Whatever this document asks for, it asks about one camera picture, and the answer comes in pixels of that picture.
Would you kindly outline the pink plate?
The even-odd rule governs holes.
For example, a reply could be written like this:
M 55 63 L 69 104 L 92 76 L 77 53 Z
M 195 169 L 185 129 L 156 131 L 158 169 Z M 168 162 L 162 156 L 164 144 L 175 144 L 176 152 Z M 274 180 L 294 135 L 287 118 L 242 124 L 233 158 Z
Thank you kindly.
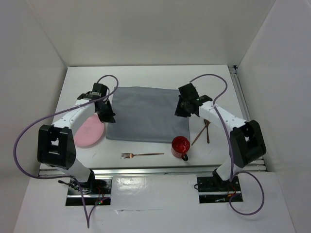
M 94 114 L 78 129 L 74 136 L 74 143 L 80 148 L 90 147 L 101 139 L 104 130 L 104 123 L 99 120 L 97 114 Z

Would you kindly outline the grey cloth placemat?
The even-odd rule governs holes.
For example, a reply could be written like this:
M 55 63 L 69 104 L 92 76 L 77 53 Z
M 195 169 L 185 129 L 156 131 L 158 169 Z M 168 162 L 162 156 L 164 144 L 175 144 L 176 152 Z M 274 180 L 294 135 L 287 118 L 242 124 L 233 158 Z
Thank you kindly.
M 112 96 L 115 123 L 107 125 L 106 138 L 119 141 L 171 143 L 189 138 L 189 120 L 178 117 L 177 89 L 119 87 Z

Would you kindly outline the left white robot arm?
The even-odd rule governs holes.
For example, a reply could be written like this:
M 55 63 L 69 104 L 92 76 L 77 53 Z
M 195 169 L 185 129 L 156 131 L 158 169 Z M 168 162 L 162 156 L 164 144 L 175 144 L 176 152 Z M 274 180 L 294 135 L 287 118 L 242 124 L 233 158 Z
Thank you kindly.
M 105 123 L 115 122 L 109 94 L 107 86 L 95 83 L 91 91 L 78 97 L 74 110 L 38 131 L 37 160 L 76 178 L 79 189 L 86 194 L 92 193 L 99 181 L 76 158 L 75 139 L 81 134 L 83 146 L 90 146 L 102 137 Z

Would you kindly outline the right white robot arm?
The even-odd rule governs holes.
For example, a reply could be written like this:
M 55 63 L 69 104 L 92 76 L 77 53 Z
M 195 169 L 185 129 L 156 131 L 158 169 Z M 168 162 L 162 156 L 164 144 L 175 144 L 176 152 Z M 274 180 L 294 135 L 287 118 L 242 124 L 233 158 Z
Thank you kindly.
M 220 129 L 223 129 L 229 143 L 229 158 L 212 173 L 212 185 L 224 190 L 234 175 L 266 154 L 266 145 L 257 121 L 246 121 L 231 114 L 216 104 L 207 95 L 199 96 L 192 83 L 179 89 L 179 100 L 175 115 L 190 117 L 195 114 Z

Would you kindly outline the copper spoon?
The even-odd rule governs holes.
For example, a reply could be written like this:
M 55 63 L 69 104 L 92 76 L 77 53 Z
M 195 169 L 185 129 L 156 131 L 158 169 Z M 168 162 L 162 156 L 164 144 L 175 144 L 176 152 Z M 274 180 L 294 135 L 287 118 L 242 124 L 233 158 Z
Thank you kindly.
M 207 143 L 210 143 L 210 138 L 209 138 L 209 125 L 210 125 L 210 121 L 208 121 L 207 119 L 204 119 L 204 124 L 206 127 L 206 131 L 207 131 Z

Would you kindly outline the copper knife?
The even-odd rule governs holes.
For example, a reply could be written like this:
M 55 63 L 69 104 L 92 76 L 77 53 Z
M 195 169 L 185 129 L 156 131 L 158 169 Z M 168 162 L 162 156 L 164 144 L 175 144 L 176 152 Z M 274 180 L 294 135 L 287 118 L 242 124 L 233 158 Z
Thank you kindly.
M 195 137 L 194 141 L 192 142 L 192 146 L 194 145 L 194 143 L 199 139 L 199 137 L 201 136 L 201 134 L 204 132 L 204 130 L 206 130 L 206 127 L 204 126 L 203 129 L 198 133 L 198 135 Z

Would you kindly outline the red mug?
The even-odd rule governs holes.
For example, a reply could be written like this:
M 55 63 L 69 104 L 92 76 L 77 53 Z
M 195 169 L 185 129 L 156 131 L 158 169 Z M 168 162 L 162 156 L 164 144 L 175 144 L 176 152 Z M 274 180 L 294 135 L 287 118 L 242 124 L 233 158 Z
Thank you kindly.
M 190 149 L 190 142 L 186 137 L 177 136 L 172 140 L 171 153 L 175 158 L 188 161 L 188 151 Z

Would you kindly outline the copper fork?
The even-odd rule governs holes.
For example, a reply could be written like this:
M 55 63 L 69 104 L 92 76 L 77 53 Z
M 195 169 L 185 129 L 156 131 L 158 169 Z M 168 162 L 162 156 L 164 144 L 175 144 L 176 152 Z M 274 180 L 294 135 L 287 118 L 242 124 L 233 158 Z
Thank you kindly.
M 132 159 L 136 156 L 152 156 L 152 155 L 163 155 L 164 153 L 140 153 L 140 154 L 133 154 L 133 153 L 122 153 L 122 158 Z

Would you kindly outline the aluminium rail frame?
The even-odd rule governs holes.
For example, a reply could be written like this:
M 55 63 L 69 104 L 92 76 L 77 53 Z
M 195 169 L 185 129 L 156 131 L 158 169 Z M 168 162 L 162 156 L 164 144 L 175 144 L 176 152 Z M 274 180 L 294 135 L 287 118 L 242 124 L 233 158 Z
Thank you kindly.
M 91 90 L 102 79 L 110 88 L 142 86 L 177 89 L 192 81 L 200 95 L 217 99 L 217 103 L 233 115 L 250 119 L 241 86 L 233 67 L 226 65 L 187 66 L 119 66 L 119 67 L 70 67 L 67 70 L 57 111 L 70 108 L 77 97 Z M 193 142 L 204 123 L 201 118 L 189 119 L 190 139 Z M 77 158 L 86 167 L 103 174 L 160 173 L 176 170 L 212 171 L 228 158 L 225 133 L 214 125 L 209 126 L 210 143 L 201 135 L 190 149 L 189 161 L 173 157 L 169 144 L 108 140 L 103 137 L 96 145 L 78 148 Z M 122 158 L 122 153 L 164 153 L 163 155 Z

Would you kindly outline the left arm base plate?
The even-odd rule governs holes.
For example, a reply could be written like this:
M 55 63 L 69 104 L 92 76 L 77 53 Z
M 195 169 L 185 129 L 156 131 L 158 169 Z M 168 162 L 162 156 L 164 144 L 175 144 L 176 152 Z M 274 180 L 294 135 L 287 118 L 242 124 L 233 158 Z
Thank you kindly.
M 68 186 L 66 197 L 66 206 L 82 206 L 80 189 L 77 183 L 70 179 L 69 182 L 58 181 Z M 99 206 L 108 206 L 111 204 L 112 179 L 99 179 L 95 187 L 86 188 L 82 186 L 82 192 L 85 198 L 86 206 L 98 204 Z

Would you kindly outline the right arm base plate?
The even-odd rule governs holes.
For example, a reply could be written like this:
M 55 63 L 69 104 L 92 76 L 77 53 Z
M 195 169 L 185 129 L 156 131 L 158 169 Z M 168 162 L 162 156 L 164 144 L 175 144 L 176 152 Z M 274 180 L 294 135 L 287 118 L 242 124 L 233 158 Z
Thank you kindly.
M 232 182 L 217 186 L 212 177 L 197 177 L 194 189 L 198 191 L 199 203 L 243 202 L 240 181 L 235 177 Z

